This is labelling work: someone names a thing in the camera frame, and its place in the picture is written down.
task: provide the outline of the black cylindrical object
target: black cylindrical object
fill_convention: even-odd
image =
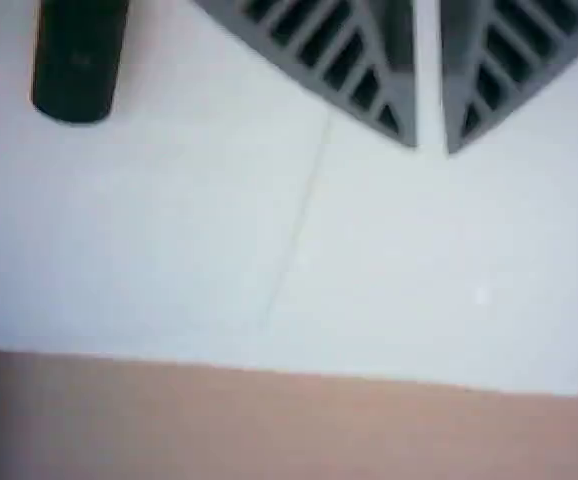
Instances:
[[[42,0],[31,101],[71,123],[111,111],[129,0]]]

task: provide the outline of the tan surface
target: tan surface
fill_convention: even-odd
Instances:
[[[0,479],[578,480],[578,399],[0,354]]]

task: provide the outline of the crease line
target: crease line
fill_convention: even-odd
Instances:
[[[285,285],[285,280],[291,269],[293,260],[296,257],[298,251],[298,245],[300,243],[300,237],[304,230],[305,222],[307,221],[307,215],[309,213],[309,206],[313,199],[313,195],[316,190],[316,184],[320,178],[320,171],[322,170],[322,163],[325,148],[331,140],[331,126],[333,120],[333,111],[331,109],[327,112],[327,117],[325,119],[325,125],[322,129],[322,136],[316,147],[316,152],[314,154],[313,166],[311,167],[311,172],[309,173],[309,178],[307,179],[307,185],[305,186],[304,192],[302,194],[300,205],[298,207],[298,213],[296,215],[296,220],[294,221],[293,228],[291,229],[291,237],[289,240],[289,246],[284,255],[284,259],[280,266],[280,271],[276,280],[274,281],[273,290],[265,308],[262,312],[262,317],[260,319],[258,328],[264,330],[270,325],[271,312],[276,304],[276,300],[280,295],[282,287]]]

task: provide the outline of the beige background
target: beige background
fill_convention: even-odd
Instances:
[[[0,354],[0,479],[578,480],[578,399]]]

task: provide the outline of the white surface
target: white surface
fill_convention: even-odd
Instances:
[[[5,347],[233,335],[286,263],[325,105],[192,4],[135,4],[116,111],[69,128],[27,99],[36,1],[0,0]]]
[[[176,0],[134,2],[113,117],[54,125],[34,3],[0,0],[0,348],[578,394],[578,64],[446,161],[420,1],[420,149],[335,113],[316,164],[327,107]]]

